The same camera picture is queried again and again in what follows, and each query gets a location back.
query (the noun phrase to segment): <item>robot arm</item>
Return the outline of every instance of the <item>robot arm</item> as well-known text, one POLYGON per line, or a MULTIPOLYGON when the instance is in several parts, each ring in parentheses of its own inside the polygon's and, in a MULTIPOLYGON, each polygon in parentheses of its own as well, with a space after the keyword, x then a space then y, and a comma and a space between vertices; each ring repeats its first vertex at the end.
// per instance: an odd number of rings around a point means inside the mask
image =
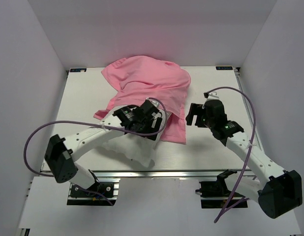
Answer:
MULTIPOLYGON (((60 138, 59 135, 51 137, 45 160, 56 182, 70 181, 84 189, 98 192, 99 182, 93 172, 86 170, 76 161, 99 144, 124 135, 124 132, 120 130, 140 133, 142 137, 145 137, 145 134, 158 131, 162 121, 162 118, 156 117, 159 113, 158 106, 158 103, 146 100, 140 107, 131 105, 116 110, 112 115, 101 121, 101 124, 114 129, 89 127, 82 132, 64 138, 60 138)), ((146 137, 155 140, 156 136, 146 137)))
MULTIPOLYGON (((216 92, 207 98, 205 104, 191 104, 187 125, 192 125, 193 116, 197 116, 196 126, 209 128, 216 139, 245 161, 250 143, 244 129, 227 119, 216 92)), ((277 218, 302 204, 302 180, 296 171, 286 171, 256 146, 252 147, 248 167, 258 181, 243 177, 236 192, 256 201, 267 216, 277 218)), ((217 176, 217 187, 229 194, 238 177, 236 172, 227 170, 217 176)))

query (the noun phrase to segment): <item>pink cloth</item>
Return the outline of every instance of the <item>pink cloth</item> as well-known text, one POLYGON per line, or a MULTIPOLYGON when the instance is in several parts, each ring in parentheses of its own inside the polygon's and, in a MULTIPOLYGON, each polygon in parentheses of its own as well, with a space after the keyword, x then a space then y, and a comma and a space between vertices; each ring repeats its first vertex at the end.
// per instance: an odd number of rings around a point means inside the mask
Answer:
POLYGON ((107 82, 116 89, 106 110, 100 110, 94 117, 103 119, 119 105, 140 106, 147 97, 161 100, 166 110, 172 113, 160 140, 186 143, 184 106, 190 75, 179 65, 146 56, 122 58, 102 70, 107 82))

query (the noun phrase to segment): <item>gray wall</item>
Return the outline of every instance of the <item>gray wall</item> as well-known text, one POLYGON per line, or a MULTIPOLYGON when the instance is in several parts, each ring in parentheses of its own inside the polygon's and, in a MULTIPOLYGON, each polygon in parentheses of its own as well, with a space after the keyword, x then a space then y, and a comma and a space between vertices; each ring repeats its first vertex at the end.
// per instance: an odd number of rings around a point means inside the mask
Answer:
POLYGON ((29 0, 66 68, 133 55, 241 66, 276 0, 29 0))
MULTIPOLYGON (((0 236, 14 235, 32 174, 23 164, 27 136, 55 114, 65 71, 27 0, 0 0, 0 236)), ((39 170, 41 132, 30 144, 39 170)))
MULTIPOLYGON (((276 3, 243 64, 242 79, 266 153, 298 171, 304 191, 304 0, 276 3)), ((304 203, 295 214, 304 235, 304 203)))

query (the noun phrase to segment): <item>black label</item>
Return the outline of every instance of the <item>black label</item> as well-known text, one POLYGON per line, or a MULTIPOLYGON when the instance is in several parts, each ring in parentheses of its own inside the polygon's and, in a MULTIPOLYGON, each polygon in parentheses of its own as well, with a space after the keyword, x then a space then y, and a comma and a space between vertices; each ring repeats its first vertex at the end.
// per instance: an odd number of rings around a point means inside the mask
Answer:
POLYGON ((231 66, 216 66, 216 70, 233 70, 231 66))
POLYGON ((86 72, 87 69, 86 68, 73 68, 70 69, 70 72, 86 72))

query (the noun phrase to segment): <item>white panel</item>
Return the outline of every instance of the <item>white panel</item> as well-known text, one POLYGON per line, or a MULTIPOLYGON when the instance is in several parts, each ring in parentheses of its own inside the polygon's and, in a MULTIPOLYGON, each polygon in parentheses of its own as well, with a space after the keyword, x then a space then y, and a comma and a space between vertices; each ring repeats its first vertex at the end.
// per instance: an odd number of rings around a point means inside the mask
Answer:
MULTIPOLYGON (((217 71, 214 66, 183 67, 191 76, 191 84, 185 105, 188 114, 190 103, 204 103, 203 93, 219 86, 238 88, 233 70, 217 71)), ((57 119, 80 120, 99 123, 93 115, 105 109, 116 91, 104 79, 102 68, 88 68, 86 72, 69 73, 57 119)), ((228 118, 235 120, 250 135, 251 127, 239 93, 232 90, 218 91, 228 118)), ((54 134, 61 137, 78 133, 85 126, 57 124, 54 134)), ((139 162, 127 159, 123 154, 95 148, 78 160, 83 167, 105 171, 144 170, 221 170, 241 169, 243 162, 232 151, 216 140, 209 129, 186 126, 187 144, 159 142, 156 145, 155 165, 147 169, 139 162)))
POLYGON ((69 183, 35 177, 20 228, 33 229, 37 232, 33 236, 86 232, 101 236, 282 236, 300 232, 293 212, 272 220, 254 202, 248 208, 230 210, 214 224, 219 209, 201 209, 197 188, 196 179, 128 178, 120 181, 115 206, 67 206, 69 183))
MULTIPOLYGON (((304 0, 275 5, 242 68, 266 154, 303 179, 304 0)), ((303 205, 295 210, 304 234, 303 205)))
MULTIPOLYGON (((27 0, 0 0, 0 236, 15 234, 32 174, 27 136, 53 119, 65 70, 27 0)), ((30 144, 37 170, 50 129, 30 144)))
POLYGON ((66 68, 133 55, 241 66, 275 0, 29 0, 66 68))

